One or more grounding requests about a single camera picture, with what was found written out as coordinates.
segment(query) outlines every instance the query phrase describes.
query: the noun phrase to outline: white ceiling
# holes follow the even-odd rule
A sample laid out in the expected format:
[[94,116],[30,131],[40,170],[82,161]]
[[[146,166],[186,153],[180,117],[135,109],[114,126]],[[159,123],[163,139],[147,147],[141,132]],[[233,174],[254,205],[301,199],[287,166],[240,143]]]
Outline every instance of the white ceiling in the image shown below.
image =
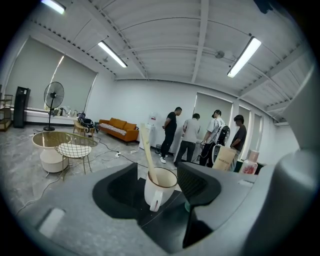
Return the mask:
[[[63,15],[40,4],[28,20],[81,49],[116,80],[209,87],[273,116],[295,96],[312,65],[311,51],[295,24],[276,10],[261,13],[253,0],[58,1],[66,6]],[[247,45],[249,34],[262,45],[236,77],[229,78],[229,66]],[[102,40],[127,68],[110,57],[104,61],[107,54],[97,45]],[[216,58],[218,51],[225,56]]]

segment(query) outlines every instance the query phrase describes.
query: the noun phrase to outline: wire chair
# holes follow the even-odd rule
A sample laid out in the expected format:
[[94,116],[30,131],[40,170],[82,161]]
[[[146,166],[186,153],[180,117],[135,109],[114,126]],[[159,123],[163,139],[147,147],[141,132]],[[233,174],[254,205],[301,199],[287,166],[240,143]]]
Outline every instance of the wire chair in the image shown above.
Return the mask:
[[[90,171],[90,161],[89,161],[89,154],[92,150],[92,147],[95,147],[98,145],[96,141],[94,141],[91,138],[84,137],[81,135],[77,135],[74,133],[67,133],[62,131],[52,131],[52,137],[54,140],[56,140],[56,146],[54,149],[62,155],[62,171],[63,174],[63,180],[65,180],[65,176],[67,171],[70,169],[69,165],[69,159],[82,159],[83,160],[83,169],[84,174],[86,174],[86,166],[85,166],[85,157],[88,159],[88,164]],[[68,159],[68,167],[64,171],[64,158]]]

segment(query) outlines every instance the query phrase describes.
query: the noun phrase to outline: white seat cushion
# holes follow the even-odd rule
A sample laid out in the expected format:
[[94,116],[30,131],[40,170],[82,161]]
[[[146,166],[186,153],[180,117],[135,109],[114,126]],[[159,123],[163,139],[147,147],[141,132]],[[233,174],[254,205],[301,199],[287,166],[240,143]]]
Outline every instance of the white seat cushion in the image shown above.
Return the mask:
[[117,132],[123,136],[125,136],[127,134],[127,132],[125,130],[121,130],[121,129],[118,129],[110,124],[106,124],[106,123],[100,123],[99,126],[103,127],[103,128],[107,128],[111,131],[114,131],[114,132]]
[[67,158],[83,158],[90,154],[90,146],[74,145],[69,143],[60,144],[56,150]]

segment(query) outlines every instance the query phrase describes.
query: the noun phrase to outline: sofa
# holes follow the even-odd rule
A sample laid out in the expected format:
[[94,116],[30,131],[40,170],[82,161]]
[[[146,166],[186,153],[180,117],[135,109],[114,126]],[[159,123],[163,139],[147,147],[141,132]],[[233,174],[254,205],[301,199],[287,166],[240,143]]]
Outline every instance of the sofa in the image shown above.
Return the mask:
[[136,130],[137,125],[120,119],[111,118],[110,120],[99,120],[99,129],[107,134],[128,142],[136,141],[139,131]]

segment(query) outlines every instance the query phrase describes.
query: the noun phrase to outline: man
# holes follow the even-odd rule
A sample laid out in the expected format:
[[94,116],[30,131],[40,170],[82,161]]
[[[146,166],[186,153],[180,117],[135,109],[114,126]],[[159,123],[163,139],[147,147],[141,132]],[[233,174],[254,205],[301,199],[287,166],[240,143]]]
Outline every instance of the man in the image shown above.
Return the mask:
[[178,167],[178,163],[181,162],[181,158],[187,150],[186,161],[192,161],[192,156],[196,148],[197,136],[200,131],[200,124],[198,122],[200,115],[195,113],[192,116],[192,119],[188,119],[184,122],[183,125],[183,139],[180,144],[180,149],[178,155],[176,156],[174,166]]
[[164,122],[162,128],[165,132],[165,138],[161,145],[161,163],[166,163],[166,154],[169,152],[172,142],[174,141],[175,132],[177,129],[177,119],[176,116],[180,116],[182,112],[181,107],[177,107],[174,112],[170,112]]
[[235,171],[239,154],[241,153],[241,150],[244,147],[246,137],[247,137],[247,129],[244,125],[244,122],[245,122],[244,117],[241,114],[238,114],[235,116],[233,120],[235,121],[235,125],[239,126],[239,130],[236,132],[232,140],[232,143],[230,145],[231,149],[236,150],[235,156],[228,170],[230,172]]
[[216,143],[214,142],[218,133],[218,128],[222,125],[225,125],[225,121],[221,118],[221,111],[217,109],[214,111],[212,117],[213,119],[210,121],[206,134],[203,138],[203,141],[201,145],[204,145],[203,150],[201,152],[200,161],[199,164],[201,166],[205,166],[208,161],[208,164],[206,166],[212,168],[214,166],[214,163],[212,161],[212,150],[214,149],[214,146]]

